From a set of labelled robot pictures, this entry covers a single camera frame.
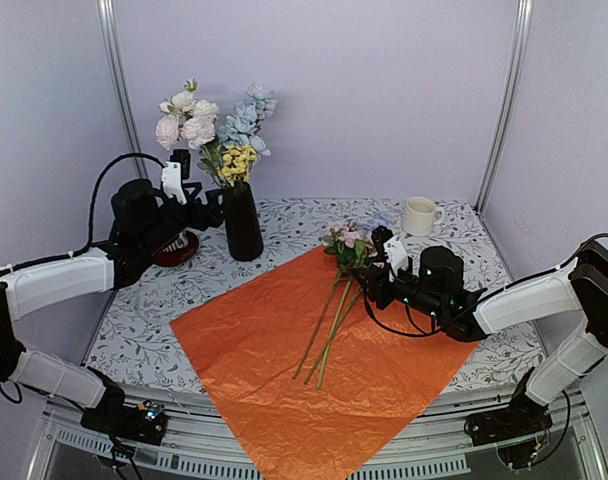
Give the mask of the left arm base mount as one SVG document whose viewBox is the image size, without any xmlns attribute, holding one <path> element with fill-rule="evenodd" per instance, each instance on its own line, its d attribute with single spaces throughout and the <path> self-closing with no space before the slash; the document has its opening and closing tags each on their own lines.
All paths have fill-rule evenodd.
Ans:
<svg viewBox="0 0 608 480">
<path fill-rule="evenodd" d="M 168 423 L 164 407 L 152 400 L 128 406 L 117 384 L 109 379 L 103 384 L 104 394 L 96 407 L 84 409 L 81 426 L 112 438 L 160 446 Z"/>
</svg>

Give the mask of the blue artificial flower stem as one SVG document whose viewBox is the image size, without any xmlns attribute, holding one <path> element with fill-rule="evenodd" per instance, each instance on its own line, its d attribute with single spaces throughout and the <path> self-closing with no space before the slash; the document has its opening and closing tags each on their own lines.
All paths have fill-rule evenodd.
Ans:
<svg viewBox="0 0 608 480">
<path fill-rule="evenodd" d="M 245 94 L 246 97 L 235 104 L 234 114 L 228 115 L 218 127 L 218 138 L 225 147 L 250 146 L 259 156 L 270 156 L 271 151 L 260 132 L 262 123 L 277 107 L 274 90 L 262 82 L 253 82 Z"/>
</svg>

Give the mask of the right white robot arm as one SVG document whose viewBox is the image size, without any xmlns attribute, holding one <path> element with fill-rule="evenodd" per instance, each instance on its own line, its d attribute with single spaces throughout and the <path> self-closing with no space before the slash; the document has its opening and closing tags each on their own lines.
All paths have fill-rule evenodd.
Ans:
<svg viewBox="0 0 608 480">
<path fill-rule="evenodd" d="M 608 233 L 588 238 L 560 264 L 492 291 L 466 289 L 464 261 L 447 247 L 424 249 L 414 268 L 389 229 L 376 228 L 372 238 L 375 256 L 360 272 L 365 310 L 373 316 L 398 302 L 407 313 L 428 316 L 429 328 L 416 328 L 414 338 L 444 334 L 475 343 L 526 323 L 577 317 L 556 351 L 519 381 L 501 415 L 508 435 L 523 435 L 559 394 L 608 355 Z"/>
</svg>

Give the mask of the white artificial flower stem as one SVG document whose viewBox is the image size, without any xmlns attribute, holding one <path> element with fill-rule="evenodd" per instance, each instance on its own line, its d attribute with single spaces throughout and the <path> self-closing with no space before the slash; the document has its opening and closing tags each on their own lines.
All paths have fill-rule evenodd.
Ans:
<svg viewBox="0 0 608 480">
<path fill-rule="evenodd" d="M 158 110 L 163 115 L 176 117 L 180 123 L 202 117 L 214 120 L 220 112 L 220 108 L 214 102 L 198 100 L 196 98 L 198 86 L 196 79 L 187 80 L 179 93 L 163 100 L 158 105 Z"/>
</svg>

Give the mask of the orange yellow wrapping paper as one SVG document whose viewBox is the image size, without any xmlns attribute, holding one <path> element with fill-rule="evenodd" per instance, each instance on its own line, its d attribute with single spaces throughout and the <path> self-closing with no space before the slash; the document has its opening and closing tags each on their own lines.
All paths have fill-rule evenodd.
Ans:
<svg viewBox="0 0 608 480">
<path fill-rule="evenodd" d="M 356 303 L 334 340 L 323 385 L 303 383 L 328 337 L 318 334 L 303 375 L 292 375 L 336 268 L 313 249 L 171 324 L 208 396 L 267 479 L 344 479 L 441 394 L 474 351 L 443 334 L 410 332 L 393 304 L 372 320 Z"/>
</svg>

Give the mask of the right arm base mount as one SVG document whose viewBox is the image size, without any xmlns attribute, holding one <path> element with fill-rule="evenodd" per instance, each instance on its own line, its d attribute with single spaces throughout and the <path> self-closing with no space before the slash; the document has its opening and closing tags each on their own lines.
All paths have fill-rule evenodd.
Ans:
<svg viewBox="0 0 608 480">
<path fill-rule="evenodd" d="M 464 432 L 474 446 L 544 432 L 552 427 L 548 407 L 536 403 L 526 395 L 527 383 L 534 370 L 532 367 L 520 379 L 506 407 L 466 417 Z"/>
</svg>

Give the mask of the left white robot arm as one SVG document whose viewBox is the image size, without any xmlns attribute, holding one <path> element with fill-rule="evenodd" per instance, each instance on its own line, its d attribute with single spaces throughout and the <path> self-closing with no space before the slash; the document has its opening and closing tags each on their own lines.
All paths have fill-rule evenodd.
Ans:
<svg viewBox="0 0 608 480">
<path fill-rule="evenodd" d="M 100 424 L 122 434 L 132 426 L 133 415 L 112 396 L 116 388 L 98 373 L 21 342 L 14 325 L 79 297 L 135 284 L 185 230 L 221 224 L 223 194 L 203 192 L 199 183 L 157 189 L 140 179 L 123 185 L 111 206 L 114 219 L 108 239 L 82 253 L 0 271 L 0 383 L 12 381 L 94 408 Z"/>
</svg>

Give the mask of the yellow artificial flower sprig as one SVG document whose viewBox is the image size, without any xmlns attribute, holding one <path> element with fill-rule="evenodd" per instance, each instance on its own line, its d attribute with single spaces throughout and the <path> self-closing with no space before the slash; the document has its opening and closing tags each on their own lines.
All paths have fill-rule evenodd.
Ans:
<svg viewBox="0 0 608 480">
<path fill-rule="evenodd" d="M 251 168 L 257 160 L 258 153 L 250 145 L 226 147 L 218 171 L 222 185 L 235 192 L 245 191 L 249 186 Z"/>
</svg>

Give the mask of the pink artificial flower stem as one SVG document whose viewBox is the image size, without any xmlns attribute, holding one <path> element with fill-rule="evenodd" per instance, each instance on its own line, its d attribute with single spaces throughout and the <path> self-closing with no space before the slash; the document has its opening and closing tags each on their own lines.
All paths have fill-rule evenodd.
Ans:
<svg viewBox="0 0 608 480">
<path fill-rule="evenodd" d="M 214 115 L 194 117 L 183 123 L 175 115 L 166 115 L 157 122 L 155 137 L 166 150 L 185 141 L 187 148 L 199 155 L 199 168 L 208 173 L 216 185 L 224 185 L 219 175 L 222 167 L 221 144 L 216 134 Z"/>
</svg>

